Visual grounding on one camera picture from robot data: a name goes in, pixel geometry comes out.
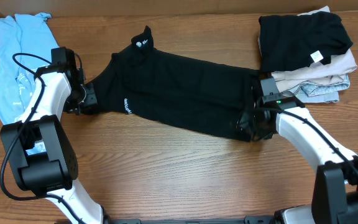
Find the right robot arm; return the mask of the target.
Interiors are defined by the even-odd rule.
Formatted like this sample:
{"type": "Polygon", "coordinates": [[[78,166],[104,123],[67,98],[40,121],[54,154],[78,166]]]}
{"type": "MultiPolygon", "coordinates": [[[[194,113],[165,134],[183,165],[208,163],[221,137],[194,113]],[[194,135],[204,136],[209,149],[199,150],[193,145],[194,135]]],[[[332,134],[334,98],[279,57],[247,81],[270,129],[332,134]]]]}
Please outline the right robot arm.
{"type": "Polygon", "coordinates": [[[237,122],[253,141],[274,134],[288,140],[315,171],[312,203],[247,217],[245,223],[358,223],[358,155],[330,136],[295,96],[273,78],[253,80],[253,103],[237,122]]]}

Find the black t-shirt with logo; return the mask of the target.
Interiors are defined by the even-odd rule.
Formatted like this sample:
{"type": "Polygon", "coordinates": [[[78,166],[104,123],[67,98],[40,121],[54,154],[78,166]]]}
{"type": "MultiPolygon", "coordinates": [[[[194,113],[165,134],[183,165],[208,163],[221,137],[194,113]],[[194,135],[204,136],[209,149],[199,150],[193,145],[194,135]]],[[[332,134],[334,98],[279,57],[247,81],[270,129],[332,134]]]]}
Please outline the black t-shirt with logo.
{"type": "Polygon", "coordinates": [[[217,137],[249,142],[258,71],[157,50],[150,27],[90,81],[96,104],[86,114],[117,111],[217,137]]]}

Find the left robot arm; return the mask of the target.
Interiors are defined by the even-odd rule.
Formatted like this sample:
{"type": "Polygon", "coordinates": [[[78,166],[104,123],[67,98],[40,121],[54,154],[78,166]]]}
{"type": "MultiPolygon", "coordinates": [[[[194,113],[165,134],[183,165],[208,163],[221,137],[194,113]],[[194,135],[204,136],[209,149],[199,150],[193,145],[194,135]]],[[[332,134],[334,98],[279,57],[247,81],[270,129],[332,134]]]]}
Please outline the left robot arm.
{"type": "Polygon", "coordinates": [[[72,223],[111,223],[79,181],[76,154],[60,122],[64,112],[89,112],[98,104],[96,93],[74,51],[59,47],[51,56],[33,72],[36,88],[20,120],[1,128],[6,155],[0,188],[17,201],[47,199],[72,223]]]}

